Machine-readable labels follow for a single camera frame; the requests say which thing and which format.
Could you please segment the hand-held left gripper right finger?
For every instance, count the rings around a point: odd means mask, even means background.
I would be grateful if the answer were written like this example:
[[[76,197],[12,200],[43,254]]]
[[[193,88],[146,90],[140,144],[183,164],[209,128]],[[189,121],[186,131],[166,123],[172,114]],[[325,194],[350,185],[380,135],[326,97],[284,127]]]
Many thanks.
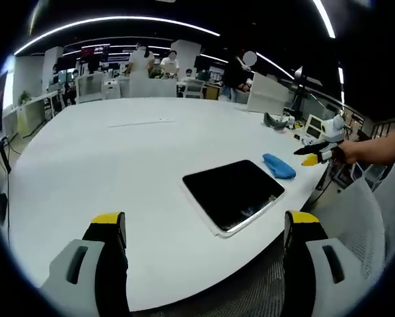
[[[363,290],[361,262],[317,217],[285,212],[283,316],[347,316]]]

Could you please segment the person's right hand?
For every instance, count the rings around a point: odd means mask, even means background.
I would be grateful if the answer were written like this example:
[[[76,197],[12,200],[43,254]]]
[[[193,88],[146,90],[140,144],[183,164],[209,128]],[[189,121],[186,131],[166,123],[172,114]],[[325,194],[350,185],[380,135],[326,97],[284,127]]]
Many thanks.
[[[332,158],[345,164],[354,164],[361,158],[361,143],[343,141],[332,149]]]

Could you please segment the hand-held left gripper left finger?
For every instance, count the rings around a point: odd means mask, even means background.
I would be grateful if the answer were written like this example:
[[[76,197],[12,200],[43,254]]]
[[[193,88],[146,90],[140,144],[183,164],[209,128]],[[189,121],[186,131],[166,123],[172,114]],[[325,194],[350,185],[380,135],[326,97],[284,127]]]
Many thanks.
[[[51,262],[41,293],[63,316],[129,316],[126,220],[95,217]]]

